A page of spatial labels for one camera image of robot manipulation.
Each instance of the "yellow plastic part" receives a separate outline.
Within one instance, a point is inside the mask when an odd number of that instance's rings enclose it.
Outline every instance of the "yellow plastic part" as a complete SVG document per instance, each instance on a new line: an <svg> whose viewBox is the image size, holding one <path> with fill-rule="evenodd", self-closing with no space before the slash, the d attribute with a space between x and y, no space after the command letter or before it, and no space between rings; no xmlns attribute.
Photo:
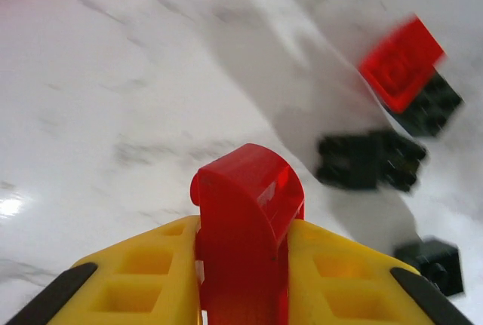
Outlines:
<svg viewBox="0 0 483 325"><path fill-rule="evenodd" d="M189 216L78 261L98 269L49 325L196 325L199 216Z"/></svg>
<svg viewBox="0 0 483 325"><path fill-rule="evenodd" d="M389 273L414 268L296 219L288 233L290 325L433 325Z"/></svg>

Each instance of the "square hole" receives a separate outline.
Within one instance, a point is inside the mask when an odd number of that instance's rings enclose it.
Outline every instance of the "square hole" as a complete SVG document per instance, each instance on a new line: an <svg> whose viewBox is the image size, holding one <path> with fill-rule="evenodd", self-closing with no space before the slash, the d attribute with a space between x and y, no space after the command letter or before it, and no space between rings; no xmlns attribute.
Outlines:
<svg viewBox="0 0 483 325"><path fill-rule="evenodd" d="M320 253L314 256L315 266L322 277L370 278L367 263L346 253Z"/></svg>
<svg viewBox="0 0 483 325"><path fill-rule="evenodd" d="M162 228L161 233L164 236L181 236L184 228L185 225L183 223L177 225L168 225L167 228Z"/></svg>
<svg viewBox="0 0 483 325"><path fill-rule="evenodd" d="M173 253L162 247L138 247L130 251L118 270L121 274L167 274Z"/></svg>
<svg viewBox="0 0 483 325"><path fill-rule="evenodd" d="M102 312L151 312L161 292L157 284L121 281L107 284L97 297L93 310Z"/></svg>
<svg viewBox="0 0 483 325"><path fill-rule="evenodd" d="M324 291L332 313L341 319L397 321L384 297L374 290L332 289Z"/></svg>

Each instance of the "white marble floor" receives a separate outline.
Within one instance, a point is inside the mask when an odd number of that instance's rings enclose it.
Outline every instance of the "white marble floor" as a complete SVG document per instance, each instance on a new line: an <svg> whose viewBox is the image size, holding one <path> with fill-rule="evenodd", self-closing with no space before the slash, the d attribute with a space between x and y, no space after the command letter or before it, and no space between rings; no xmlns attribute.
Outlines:
<svg viewBox="0 0 483 325"><path fill-rule="evenodd" d="M196 213L196 170L276 150L306 218L389 253L460 247L483 323L481 0L0 0L0 323L77 259ZM387 125L354 65L415 12L464 97L412 195L351 194L310 171L315 138Z"/></svg>

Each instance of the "red lego brick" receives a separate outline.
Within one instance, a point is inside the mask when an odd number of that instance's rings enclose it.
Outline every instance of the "red lego brick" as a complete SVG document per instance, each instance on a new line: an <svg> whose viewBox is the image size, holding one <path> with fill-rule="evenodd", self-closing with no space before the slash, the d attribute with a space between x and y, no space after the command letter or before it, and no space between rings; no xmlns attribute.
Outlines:
<svg viewBox="0 0 483 325"><path fill-rule="evenodd" d="M359 71L389 110L401 113L429 82L444 56L438 42L414 17L385 38Z"/></svg>
<svg viewBox="0 0 483 325"><path fill-rule="evenodd" d="M201 168L191 185L200 206L197 259L210 325L287 325L287 232L303 219L303 188L279 155L247 144Z"/></svg>

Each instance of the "red curved lego piece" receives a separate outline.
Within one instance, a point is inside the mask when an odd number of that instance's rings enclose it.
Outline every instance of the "red curved lego piece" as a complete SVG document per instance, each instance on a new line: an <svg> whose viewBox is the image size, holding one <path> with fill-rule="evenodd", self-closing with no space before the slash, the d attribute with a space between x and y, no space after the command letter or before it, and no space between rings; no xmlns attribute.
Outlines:
<svg viewBox="0 0 483 325"><path fill-rule="evenodd" d="M361 63L359 72L393 112L403 112L445 56L418 17L385 38Z"/></svg>
<svg viewBox="0 0 483 325"><path fill-rule="evenodd" d="M303 218L304 194L290 165L247 144L201 168L191 185L200 206L200 296L210 325L280 325L288 319L287 232Z"/></svg>

